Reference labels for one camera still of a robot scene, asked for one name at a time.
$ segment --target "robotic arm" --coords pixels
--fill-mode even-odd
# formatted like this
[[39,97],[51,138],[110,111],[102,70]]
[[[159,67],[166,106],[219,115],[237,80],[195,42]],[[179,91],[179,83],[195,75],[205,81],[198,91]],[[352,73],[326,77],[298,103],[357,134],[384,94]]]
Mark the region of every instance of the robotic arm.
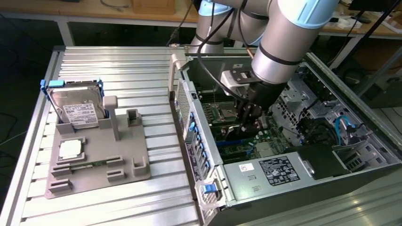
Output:
[[[231,17],[202,47],[202,53],[223,52],[222,40],[241,39],[238,18],[246,42],[259,45],[249,70],[225,71],[221,81],[247,101],[237,101],[241,126],[229,131],[226,139],[254,136],[262,128],[258,118],[277,101],[320,29],[329,22],[338,0],[214,0],[214,22]],[[201,4],[201,18],[193,45],[203,43],[214,30],[211,0]]]

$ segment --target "motherboard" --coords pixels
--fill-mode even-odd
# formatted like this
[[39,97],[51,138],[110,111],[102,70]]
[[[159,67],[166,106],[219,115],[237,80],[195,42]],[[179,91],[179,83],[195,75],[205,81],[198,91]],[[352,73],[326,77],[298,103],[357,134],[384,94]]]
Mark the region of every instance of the motherboard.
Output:
[[233,163],[285,153],[291,146],[274,118],[263,114],[265,129],[255,137],[226,141],[222,130],[239,125],[233,101],[202,104],[223,163]]

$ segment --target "power supply label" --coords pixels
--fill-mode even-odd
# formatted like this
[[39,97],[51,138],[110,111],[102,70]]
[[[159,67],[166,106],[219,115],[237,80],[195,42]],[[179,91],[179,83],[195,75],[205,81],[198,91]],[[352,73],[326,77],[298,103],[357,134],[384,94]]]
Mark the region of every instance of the power supply label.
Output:
[[270,185],[277,186],[300,180],[295,168],[286,156],[259,161]]
[[64,112],[74,126],[98,123],[94,104],[64,105]]

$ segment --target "dark floor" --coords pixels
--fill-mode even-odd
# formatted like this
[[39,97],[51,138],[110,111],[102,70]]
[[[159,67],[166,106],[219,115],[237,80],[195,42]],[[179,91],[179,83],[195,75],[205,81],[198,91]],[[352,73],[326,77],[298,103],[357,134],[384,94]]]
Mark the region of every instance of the dark floor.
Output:
[[[0,19],[0,143],[28,129],[51,50],[55,45],[63,45],[56,23],[10,21]],[[91,23],[71,23],[71,29],[75,43],[82,46],[165,46],[174,30],[171,27]],[[194,28],[182,28],[173,42],[190,43],[194,34]],[[321,37],[312,49],[322,61],[328,62],[342,43],[344,38],[329,41],[329,37]],[[0,207],[23,141],[24,135],[0,146]]]

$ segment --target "hard drive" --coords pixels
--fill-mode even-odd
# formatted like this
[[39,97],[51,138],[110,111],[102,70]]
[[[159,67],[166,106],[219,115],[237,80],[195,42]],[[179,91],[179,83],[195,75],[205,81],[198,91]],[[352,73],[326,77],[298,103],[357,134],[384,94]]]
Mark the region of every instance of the hard drive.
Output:
[[59,116],[60,123],[71,123],[75,129],[96,127],[106,118],[103,108],[103,83],[98,81],[52,80],[44,91]]

